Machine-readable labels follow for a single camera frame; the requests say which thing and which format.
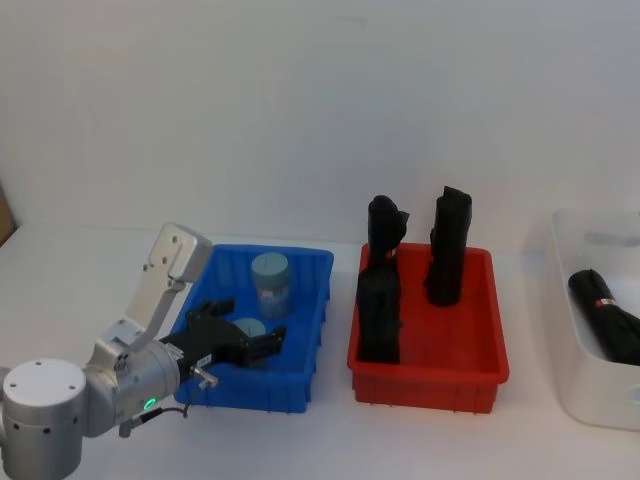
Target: white plastic container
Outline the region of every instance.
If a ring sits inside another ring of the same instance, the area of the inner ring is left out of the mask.
[[[640,215],[557,211],[548,260],[545,323],[562,405],[584,423],[640,430],[640,367],[606,360],[567,285],[593,268],[640,318]]]

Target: red plastic tray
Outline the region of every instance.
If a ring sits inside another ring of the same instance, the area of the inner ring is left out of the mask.
[[[427,301],[422,282],[431,259],[430,245],[403,243],[397,256],[402,288],[400,364],[358,361],[356,306],[347,360],[356,400],[491,412],[498,385],[509,378],[491,254],[467,248],[462,297],[451,307]],[[367,258],[365,245],[360,271],[366,268]]]

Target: blue bin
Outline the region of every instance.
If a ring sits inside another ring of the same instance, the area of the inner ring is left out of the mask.
[[[265,252],[278,252],[289,261],[291,312],[286,317],[266,319],[258,309],[251,279],[251,262]],[[329,278],[333,254],[326,250],[258,245],[216,245],[207,266],[193,285],[171,333],[185,328],[186,314],[207,300],[233,297],[236,307],[225,318],[233,321],[253,317],[267,332],[287,326],[282,352],[265,360],[262,369],[214,365],[209,371],[219,379],[215,388],[195,396],[193,405],[249,408],[268,412],[304,413],[311,401],[311,377],[316,370],[325,307],[329,300]],[[180,387],[176,401],[186,403],[197,388],[194,380]]]

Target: black object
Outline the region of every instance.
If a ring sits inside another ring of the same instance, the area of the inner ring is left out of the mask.
[[[231,313],[234,305],[233,299],[206,302],[197,310],[187,312],[185,330],[160,340],[183,352],[183,357],[178,360],[180,383],[192,378],[192,368],[198,363],[203,368],[215,363],[246,367],[255,360],[280,353],[287,328],[281,325],[271,333],[249,337],[236,325],[221,318],[221,315]]]
[[[182,416],[184,418],[187,418],[186,410],[184,408],[178,408],[178,407],[169,407],[169,408],[158,407],[158,408],[154,408],[150,412],[145,412],[145,413],[141,414],[138,418],[140,419],[140,424],[144,425],[148,421],[153,420],[154,418],[156,418],[158,415],[162,415],[163,413],[166,413],[166,412],[180,413],[180,414],[182,414]]]
[[[395,266],[363,270],[358,275],[356,302],[360,323],[358,359],[399,363],[400,277]]]
[[[602,276],[595,270],[574,273],[569,289],[607,358],[640,365],[640,319],[617,305]]]
[[[444,307],[460,300],[470,225],[471,196],[444,187],[436,206],[436,221],[431,230],[432,260],[424,281],[427,298],[434,305]]]
[[[409,214],[398,210],[395,203],[384,195],[378,195],[369,204],[369,262],[370,268],[385,263],[407,234]]]

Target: white table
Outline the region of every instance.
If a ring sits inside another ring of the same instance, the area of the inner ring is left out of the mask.
[[[157,232],[26,225],[0,248],[0,365],[79,365],[120,317]],[[640,475],[640,434],[588,427],[561,408],[540,318],[541,259],[494,255],[511,377],[490,415],[371,406],[346,366],[359,246],[224,238],[334,252],[331,301],[304,415],[195,407],[84,441],[72,478],[221,480],[607,479]],[[184,299],[167,318],[173,324]],[[172,399],[165,404],[173,403]]]

